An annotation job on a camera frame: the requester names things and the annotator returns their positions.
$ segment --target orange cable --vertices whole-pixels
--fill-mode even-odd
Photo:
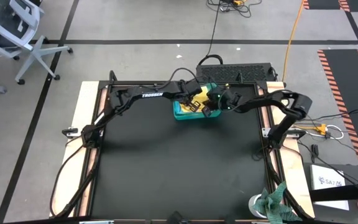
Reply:
[[[298,16],[296,17],[295,23],[292,27],[292,32],[291,32],[291,37],[290,40],[288,41],[288,45],[287,45],[287,51],[285,52],[285,58],[284,58],[284,71],[283,71],[283,79],[282,82],[284,82],[285,79],[285,75],[287,74],[287,59],[288,59],[288,53],[290,51],[290,46],[291,46],[291,42],[292,42],[292,38],[295,34],[295,30],[296,30],[296,26],[298,25],[298,21],[299,18],[301,17],[301,13],[302,13],[302,9],[303,9],[303,1],[301,2],[301,6],[299,7],[299,11],[298,11]]]

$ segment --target black table surface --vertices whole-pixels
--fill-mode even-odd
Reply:
[[[245,98],[251,85],[232,87]],[[106,126],[92,218],[188,219],[255,217],[248,200],[266,186],[257,110],[177,121],[164,98],[136,101]]]

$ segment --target white paper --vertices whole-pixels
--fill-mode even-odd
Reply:
[[[345,186],[345,178],[340,176],[333,169],[311,165],[310,172],[311,172],[311,187],[313,190]],[[347,200],[331,201],[331,202],[314,202],[314,204],[349,211],[349,203],[347,202]]]

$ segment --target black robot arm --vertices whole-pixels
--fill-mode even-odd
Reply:
[[[288,90],[277,90],[272,93],[256,96],[251,100],[244,100],[243,96],[233,93],[228,86],[225,88],[214,88],[208,92],[208,101],[204,104],[208,109],[235,111],[246,113],[251,109],[263,106],[276,106],[286,116],[280,124],[271,127],[268,133],[268,142],[272,148],[280,148],[285,139],[288,129],[297,121],[306,117],[309,112],[312,100],[302,94]],[[285,106],[282,101],[287,100],[291,106]]]
[[[86,125],[81,138],[84,147],[95,147],[99,133],[105,125],[117,115],[122,115],[132,104],[144,98],[164,97],[172,101],[179,101],[181,104],[190,107],[190,110],[197,111],[201,103],[192,103],[193,97],[202,92],[197,79],[190,81],[170,81],[161,86],[132,86],[116,90],[109,94],[109,103],[104,106],[102,112],[95,119],[94,124]]]

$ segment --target wooden table frame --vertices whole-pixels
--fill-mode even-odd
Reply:
[[[92,123],[92,119],[95,117],[95,114],[101,112],[104,107],[104,102],[106,101],[107,88],[102,88],[100,92],[99,88],[99,82],[82,83],[71,126],[82,130],[85,125]],[[284,89],[282,82],[267,82],[268,92],[282,89]],[[262,95],[263,93],[264,91],[259,88],[259,94]],[[285,115],[275,106],[272,106],[270,110],[273,116],[274,123],[280,123]],[[262,108],[261,112],[263,116],[264,127],[270,127],[268,119],[268,109]],[[82,140],[80,138],[69,143],[69,145],[67,145],[66,147],[63,161],[65,161],[69,156],[71,156],[81,146],[81,144]],[[299,152],[296,139],[287,138],[284,141],[283,145]],[[285,147],[280,149],[281,161],[279,161],[279,163],[282,164],[282,171],[285,175],[288,190],[291,192],[298,204],[302,206],[303,210],[309,216],[314,218],[313,206],[310,200],[309,189],[303,170],[301,156],[295,152],[285,149]],[[67,202],[70,201],[74,192],[76,192],[76,190],[78,189],[81,177],[85,176],[92,168],[95,155],[96,149],[87,151],[85,148],[83,148],[77,153],[77,155],[73,156],[73,158],[71,158],[71,160],[67,162],[65,168],[60,174],[60,178],[57,182],[57,187],[53,198],[52,208],[55,213],[62,211],[63,208],[66,206]],[[279,168],[277,166],[277,157],[273,151],[270,153],[270,158],[274,169],[276,170],[276,172],[280,173]],[[87,186],[80,200],[80,206],[70,213],[71,217],[86,216],[88,214],[90,209],[90,206],[88,206],[88,204],[91,195],[91,184],[92,183]]]

